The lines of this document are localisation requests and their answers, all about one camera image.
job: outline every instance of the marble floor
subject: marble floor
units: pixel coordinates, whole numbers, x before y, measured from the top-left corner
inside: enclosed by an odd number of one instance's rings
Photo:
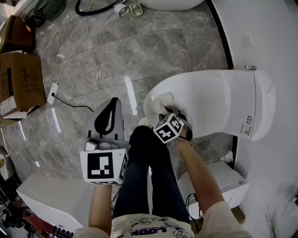
[[[82,0],[86,10],[91,0]],[[76,0],[37,30],[34,54],[41,57],[46,95],[61,68],[86,33],[85,18],[75,13]],[[95,1],[92,9],[108,4]],[[123,18],[109,10],[88,16],[89,33],[65,67],[57,96],[93,110],[105,100],[122,102],[125,139],[140,118],[146,94],[163,79],[182,72],[227,69],[223,45],[205,2],[183,12],[144,9],[144,15]],[[54,109],[61,129],[54,123]],[[79,151],[91,112],[58,100],[45,104],[26,119],[2,129],[8,153],[21,180],[31,173],[82,179]],[[231,149],[232,136],[215,133],[193,140],[205,163],[219,160]],[[185,171],[181,155],[170,143],[177,178]]]

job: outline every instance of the shoe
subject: shoe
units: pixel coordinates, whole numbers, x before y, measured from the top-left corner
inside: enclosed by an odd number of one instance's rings
[[[146,117],[143,117],[140,121],[138,126],[147,126],[150,129],[153,129],[153,126],[149,123],[148,119]]]

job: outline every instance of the fiducial marker cube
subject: fiducial marker cube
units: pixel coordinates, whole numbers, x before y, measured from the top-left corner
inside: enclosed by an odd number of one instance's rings
[[[172,113],[158,122],[153,131],[163,143],[167,143],[180,135],[183,126],[184,123]]]
[[[122,184],[128,156],[125,149],[80,152],[83,178],[92,184]]]

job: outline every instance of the dark jeans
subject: dark jeans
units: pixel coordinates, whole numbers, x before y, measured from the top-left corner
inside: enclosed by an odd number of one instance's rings
[[[129,161],[113,218],[127,214],[149,214],[147,175],[150,166],[153,185],[152,214],[189,223],[166,145],[146,126],[139,126],[134,130],[129,144]]]

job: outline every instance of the toilet bowl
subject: toilet bowl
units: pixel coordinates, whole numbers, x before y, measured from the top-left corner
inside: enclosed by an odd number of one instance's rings
[[[147,8],[155,10],[182,11],[199,5],[204,0],[139,0]]]
[[[165,79],[144,101],[153,126],[158,123],[153,100],[165,93],[172,93],[175,105],[187,113],[193,138],[225,132],[255,141],[273,122],[275,84],[264,70],[205,70]]]

